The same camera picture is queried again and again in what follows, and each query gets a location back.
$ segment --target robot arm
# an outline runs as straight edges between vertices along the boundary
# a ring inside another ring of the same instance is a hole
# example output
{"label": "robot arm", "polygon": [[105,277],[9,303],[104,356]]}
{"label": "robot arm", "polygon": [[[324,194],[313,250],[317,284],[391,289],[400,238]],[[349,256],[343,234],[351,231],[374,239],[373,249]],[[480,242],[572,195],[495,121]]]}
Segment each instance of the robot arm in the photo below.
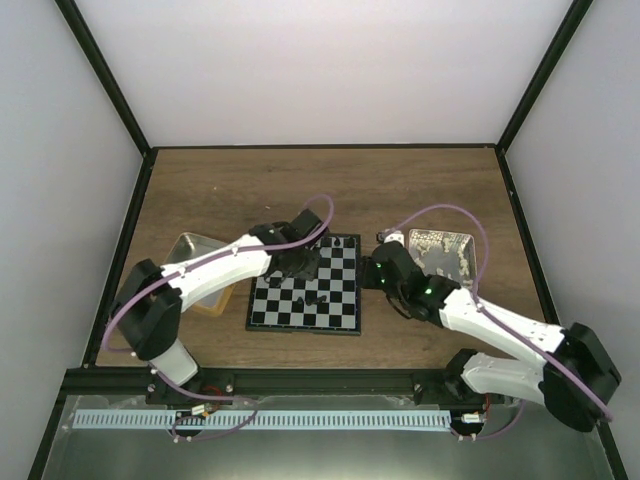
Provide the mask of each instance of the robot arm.
{"label": "robot arm", "polygon": [[[187,262],[158,267],[151,260],[144,260],[132,269],[111,315],[152,283],[174,277],[127,311],[118,328],[138,358],[149,362],[173,383],[198,391],[198,364],[177,336],[182,312],[203,297],[245,278],[282,271],[284,276],[312,280],[319,263],[317,249],[304,242],[289,250],[277,246],[304,240],[321,224],[315,214],[305,210],[291,223],[259,225],[231,245]],[[580,431],[590,431],[601,417],[597,406],[555,367],[479,312],[471,292],[445,277],[424,275],[404,248],[401,234],[388,235],[385,243],[371,257],[364,257],[361,264],[362,287],[384,291],[403,316],[474,336],[516,359],[461,350],[447,366],[446,384],[455,396],[492,392],[524,398],[544,404],[556,418]],[[511,329],[551,353],[602,401],[611,399],[620,374],[587,327],[574,324],[566,330],[489,302],[482,301],[482,305]]]}
{"label": "robot arm", "polygon": [[[602,417],[600,409],[541,355],[479,311],[469,290],[448,278],[423,274],[400,237],[387,236],[365,258],[365,288],[384,291],[407,318],[466,333],[517,359],[462,350],[447,366],[449,390],[458,398],[491,392],[531,400],[545,405],[564,424],[590,431]],[[481,303],[503,324],[552,354],[603,402],[611,399],[620,374],[593,331],[579,323],[570,329],[548,325],[484,300]]]}
{"label": "robot arm", "polygon": [[321,225],[313,212],[304,210],[291,223],[258,225],[227,247],[186,262],[158,267],[151,260],[143,260],[134,266],[118,292],[111,317],[145,287],[178,273],[153,295],[136,303],[118,328],[140,360],[176,385],[197,391],[199,366],[178,339],[181,314],[228,285],[276,270],[293,278],[313,279],[320,259],[319,251],[313,248],[315,240],[293,249],[279,250],[277,246],[303,241]]}

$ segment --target cable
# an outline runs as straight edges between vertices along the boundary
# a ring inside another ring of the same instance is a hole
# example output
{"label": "cable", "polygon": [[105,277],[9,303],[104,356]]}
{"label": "cable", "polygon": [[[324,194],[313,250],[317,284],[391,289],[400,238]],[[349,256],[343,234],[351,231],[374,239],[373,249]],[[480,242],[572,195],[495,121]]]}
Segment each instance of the cable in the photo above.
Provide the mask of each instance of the cable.
{"label": "cable", "polygon": [[202,394],[199,394],[199,393],[193,393],[193,392],[190,392],[189,390],[185,390],[181,386],[179,386],[176,383],[174,383],[173,381],[171,381],[171,379],[169,379],[169,377],[167,377],[165,374],[163,374],[159,370],[157,371],[156,374],[169,387],[173,388],[176,392],[181,393],[185,397],[195,398],[197,400],[214,401],[214,402],[230,401],[230,400],[233,401],[233,400],[235,400],[235,401],[245,402],[245,403],[250,404],[250,405],[252,405],[254,407],[253,411],[251,412],[251,415],[249,415],[245,420],[243,420],[242,422],[240,422],[236,426],[231,427],[228,430],[224,430],[222,432],[214,433],[214,434],[211,434],[211,435],[198,435],[197,437],[191,437],[191,440],[187,440],[186,438],[183,438],[181,435],[179,435],[176,432],[176,427],[181,422],[183,422],[183,421],[185,421],[187,419],[199,418],[199,417],[189,415],[189,416],[186,416],[186,417],[179,418],[171,426],[171,433],[173,434],[173,441],[174,442],[179,442],[181,439],[182,440],[186,440],[186,441],[202,441],[202,440],[212,440],[214,438],[226,437],[227,435],[231,435],[232,433],[238,432],[244,426],[246,426],[246,425],[250,424],[251,422],[253,422],[253,420],[256,418],[256,415],[258,415],[258,402],[256,402],[255,400],[253,400],[251,398],[235,397],[235,396],[234,397],[229,397],[229,396],[225,396],[225,395],[202,395]]}
{"label": "cable", "polygon": [[[520,418],[522,418],[522,414],[524,413],[524,407],[526,406],[527,402],[525,402],[524,400],[520,400],[520,408],[518,408],[518,411],[516,413],[516,416],[513,417],[513,419],[504,427],[502,427],[500,430],[498,430],[497,432],[493,432],[490,433],[489,435],[483,435],[481,437],[476,437],[474,441],[478,441],[478,440],[491,440],[494,438],[497,438],[501,435],[504,435],[505,433],[507,433],[509,430],[511,430],[513,427],[515,427],[516,423],[518,423],[518,421],[520,420]],[[458,438],[464,438],[463,435],[460,435],[458,432],[456,432],[453,428],[451,429],[451,434],[458,437]]]}
{"label": "cable", "polygon": [[[333,219],[333,214],[334,214],[334,210],[335,210],[334,204],[333,204],[333,199],[329,195],[325,195],[323,193],[311,197],[309,200],[307,200],[307,202],[304,204],[304,206],[302,208],[306,208],[307,205],[309,205],[310,203],[312,203],[313,201],[315,201],[315,200],[317,200],[319,198],[322,198],[322,199],[326,200],[329,203],[329,214],[327,215],[327,218],[323,222],[323,224],[320,227],[318,227],[316,230],[314,230],[306,238],[303,238],[302,240],[298,240],[296,242],[284,243],[284,244],[281,244],[281,245],[252,245],[252,246],[245,246],[245,247],[238,248],[236,252],[237,253],[258,252],[258,251],[271,252],[271,251],[277,251],[277,250],[288,250],[288,249],[300,247],[302,245],[306,245],[309,242],[312,242],[313,240],[318,238],[320,236],[320,234],[329,226],[329,223]],[[231,255],[233,253],[234,253],[233,250],[229,246],[226,250],[218,251],[214,255],[211,255],[210,257],[203,258],[202,260],[191,264],[189,267],[187,267],[185,269],[184,273],[192,272],[196,268],[200,268],[203,265],[207,265],[207,264],[209,264],[209,263],[211,263],[211,262],[213,262],[215,260],[227,257],[227,256],[229,256],[229,255]],[[122,318],[140,300],[145,298],[147,295],[153,293],[155,290],[160,288],[162,285],[165,285],[165,284],[169,283],[171,280],[174,280],[174,279],[178,278],[181,275],[182,274],[179,271],[178,272],[174,272],[171,275],[167,275],[166,277],[163,277],[163,278],[153,282],[148,287],[143,288],[142,290],[140,290],[140,292],[138,292],[133,297],[131,297],[131,299],[128,302],[126,302],[122,306],[122,308],[120,310],[118,310],[118,313],[116,313],[114,315],[114,317],[111,319],[111,321],[107,324],[107,328],[105,329],[104,335],[102,337],[102,342],[100,344],[100,347],[103,350],[106,350],[108,352],[119,352],[119,353],[131,353],[131,352],[133,352],[133,350],[130,349],[130,348],[112,348],[112,347],[109,346],[109,339],[111,338],[111,335],[113,334],[113,331],[116,329],[116,327],[118,326],[118,323],[120,323]]]}
{"label": "cable", "polygon": [[[333,214],[335,212],[335,206],[334,206],[334,203],[333,203],[333,199],[329,195],[325,195],[323,193],[311,197],[309,200],[307,200],[305,202],[305,204],[303,205],[302,208],[306,208],[310,203],[314,202],[315,200],[317,200],[319,198],[322,198],[322,199],[327,201],[327,203],[329,204],[329,213],[327,214],[327,218],[322,223],[322,225],[320,225],[320,227],[316,228],[306,238],[303,238],[302,240],[298,240],[296,242],[285,243],[285,244],[281,244],[281,245],[255,245],[255,246],[240,247],[240,248],[238,248],[236,250],[236,253],[256,252],[256,251],[268,252],[268,251],[277,251],[277,250],[288,250],[288,249],[291,249],[291,248],[297,248],[297,247],[300,247],[302,245],[306,245],[306,244],[314,241],[316,238],[318,238],[322,234],[322,232],[324,232],[327,229],[327,227],[329,226],[329,223],[331,223],[331,220],[333,219]],[[213,262],[215,260],[218,260],[220,258],[224,258],[224,257],[226,257],[228,255],[231,255],[232,253],[233,253],[233,250],[231,249],[231,247],[229,247],[227,250],[219,251],[219,252],[211,255],[210,257],[204,258],[204,259],[202,259],[202,260],[200,260],[198,262],[193,263],[192,265],[190,265],[188,268],[185,269],[185,273],[192,272],[193,270],[195,270],[195,269],[197,269],[199,267],[202,267],[203,265],[207,265],[207,264],[209,264],[209,263],[211,263],[211,262]],[[104,350],[107,350],[107,351],[110,351],[110,352],[119,352],[119,353],[133,352],[133,350],[130,349],[130,348],[111,348],[111,347],[109,347],[109,339],[111,338],[111,335],[113,334],[113,331],[116,329],[116,327],[118,326],[118,323],[120,323],[122,318],[129,312],[129,310],[131,310],[133,308],[134,305],[136,305],[140,300],[145,298],[147,295],[153,293],[156,289],[158,289],[162,285],[165,285],[165,284],[169,283],[171,280],[179,277],[180,275],[181,275],[181,273],[179,271],[178,272],[174,272],[171,275],[167,275],[166,277],[163,277],[163,278],[161,278],[159,280],[156,280],[151,285],[149,285],[146,288],[143,288],[140,292],[138,292],[136,295],[131,297],[131,299],[129,299],[129,301],[127,301],[122,306],[122,308],[120,308],[120,310],[118,310],[118,312],[114,315],[114,317],[111,319],[111,321],[107,324],[107,328],[105,329],[104,335],[102,337],[101,347]],[[199,393],[193,393],[193,392],[190,392],[188,390],[185,390],[184,388],[182,388],[179,385],[177,385],[174,382],[172,382],[166,375],[164,375],[159,370],[157,371],[157,375],[169,387],[173,388],[176,392],[181,393],[182,395],[184,395],[186,397],[191,397],[191,398],[195,398],[197,400],[205,400],[205,401],[240,400],[240,401],[244,401],[246,403],[254,405],[255,409],[253,410],[251,415],[247,419],[245,419],[243,422],[239,423],[235,427],[230,428],[229,430],[225,430],[224,432],[219,432],[219,433],[216,433],[214,435],[199,436],[198,437],[198,441],[200,441],[200,440],[209,440],[209,439],[212,439],[212,438],[220,438],[220,437],[224,437],[226,435],[229,435],[231,433],[235,433],[235,432],[239,431],[245,425],[251,423],[256,418],[256,415],[258,414],[258,409],[257,409],[257,405],[258,404],[257,404],[257,402],[255,400],[252,400],[250,398],[228,397],[228,396],[217,396],[217,395],[202,395],[202,394],[199,394]],[[174,441],[179,441],[179,439],[181,438],[176,433],[176,427],[181,421],[184,421],[184,420],[186,420],[186,418],[181,419],[181,420],[177,421],[176,423],[174,423],[174,425],[173,425],[173,427],[171,429],[172,433],[174,434]]]}
{"label": "cable", "polygon": [[607,422],[613,421],[613,413],[611,412],[609,407],[607,407],[607,405],[605,405],[605,403],[602,400],[600,400],[600,398],[595,393],[593,393],[591,391],[591,389],[589,387],[587,387],[580,378],[578,378],[577,375],[575,375],[567,367],[562,365],[558,360],[556,360],[556,358],[553,355],[545,352],[540,347],[538,347],[536,344],[534,344],[531,340],[529,340],[527,337],[525,337],[525,336],[521,335],[520,333],[516,332],[514,329],[509,327],[509,325],[505,324],[500,319],[496,318],[495,315],[493,315],[491,312],[489,312],[484,307],[484,305],[480,301],[480,297],[478,296],[478,284],[480,283],[480,279],[484,275],[485,269],[487,268],[487,263],[489,261],[489,239],[487,237],[486,230],[484,229],[484,227],[482,226],[480,221],[471,212],[465,210],[462,207],[458,207],[456,205],[449,205],[449,204],[446,204],[446,203],[441,203],[441,204],[437,204],[437,205],[431,205],[430,207],[426,207],[426,208],[423,208],[422,210],[417,211],[413,215],[409,216],[406,220],[400,222],[395,227],[392,227],[392,228],[389,228],[389,229],[385,230],[384,233],[383,233],[383,236],[386,237],[390,233],[392,233],[392,232],[394,232],[396,230],[399,230],[400,228],[405,226],[407,223],[409,223],[410,221],[412,221],[413,219],[419,217],[420,215],[422,215],[424,213],[430,212],[432,210],[440,209],[440,208],[456,210],[456,211],[466,215],[467,217],[469,217],[473,221],[473,223],[476,225],[476,227],[478,227],[478,230],[480,231],[480,235],[482,236],[482,241],[484,242],[484,258],[482,260],[482,266],[480,268],[480,271],[478,272],[478,275],[474,279],[473,285],[471,287],[471,296],[473,297],[473,301],[477,305],[478,311],[481,312],[485,317],[487,317],[495,325],[497,325],[498,327],[500,327],[501,329],[503,329],[504,331],[506,331],[507,333],[509,333],[510,335],[515,337],[516,339],[518,339],[520,342],[524,343],[527,347],[529,347],[531,350],[533,350],[538,355],[540,355],[542,358],[544,358],[548,363],[553,365],[560,373],[562,373],[576,387],[578,387],[578,389],[580,389],[580,391],[582,393],[584,393],[587,396],[587,398],[589,400],[591,400],[602,411],[602,413],[604,415],[604,418],[605,418],[605,420]]}

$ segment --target white wall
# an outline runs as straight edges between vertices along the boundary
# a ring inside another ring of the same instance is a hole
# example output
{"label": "white wall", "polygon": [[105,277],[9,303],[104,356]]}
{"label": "white wall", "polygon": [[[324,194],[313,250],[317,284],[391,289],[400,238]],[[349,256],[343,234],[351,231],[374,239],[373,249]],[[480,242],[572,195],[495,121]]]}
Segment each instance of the white wall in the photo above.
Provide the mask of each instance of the white wall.
{"label": "white wall", "polygon": [[622,373],[613,432],[640,478],[640,3],[594,2],[508,152],[562,321]]}
{"label": "white wall", "polygon": [[496,142],[570,0],[78,0],[152,145]]}
{"label": "white wall", "polygon": [[55,3],[0,7],[0,465],[31,467],[87,342],[140,165]]}

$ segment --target checkered board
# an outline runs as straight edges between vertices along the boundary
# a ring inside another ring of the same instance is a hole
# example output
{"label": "checkered board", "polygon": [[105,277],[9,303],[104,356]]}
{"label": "checkered board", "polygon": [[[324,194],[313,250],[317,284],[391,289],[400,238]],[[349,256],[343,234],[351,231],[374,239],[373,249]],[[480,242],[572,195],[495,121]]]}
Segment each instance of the checkered board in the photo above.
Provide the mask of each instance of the checkered board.
{"label": "checkered board", "polygon": [[[360,334],[360,235],[329,234],[315,248],[321,257],[315,280],[282,281],[281,272],[253,280],[247,330]],[[307,305],[325,295],[325,302]]]}

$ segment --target wooden table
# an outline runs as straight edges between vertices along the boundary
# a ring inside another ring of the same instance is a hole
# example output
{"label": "wooden table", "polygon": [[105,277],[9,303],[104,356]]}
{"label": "wooden table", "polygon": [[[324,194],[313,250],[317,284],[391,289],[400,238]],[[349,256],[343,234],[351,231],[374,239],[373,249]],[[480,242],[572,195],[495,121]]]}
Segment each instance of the wooden table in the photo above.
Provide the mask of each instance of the wooden table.
{"label": "wooden table", "polygon": [[[360,233],[363,254],[376,232],[434,203],[472,211],[487,229],[491,258],[483,298],[543,320],[524,249],[491,149],[176,149],[158,154],[125,266],[162,264],[182,232],[233,241],[255,224],[292,220],[307,198],[328,193],[331,229]],[[326,206],[314,205],[323,216]],[[463,215],[436,211],[411,227],[468,232]],[[405,320],[380,292],[363,291],[362,335],[247,332],[250,281],[238,284],[222,316],[188,311],[180,339],[208,367],[440,368],[461,348],[497,352],[463,334]],[[123,345],[118,335],[114,345]],[[101,366],[136,364],[101,352]]]}

